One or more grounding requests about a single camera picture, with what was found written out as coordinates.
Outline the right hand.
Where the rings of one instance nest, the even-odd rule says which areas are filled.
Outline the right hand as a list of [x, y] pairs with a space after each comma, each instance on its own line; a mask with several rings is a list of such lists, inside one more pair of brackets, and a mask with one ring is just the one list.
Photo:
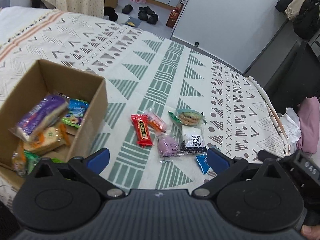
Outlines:
[[320, 240], [320, 225], [303, 225], [300, 233], [308, 240]]

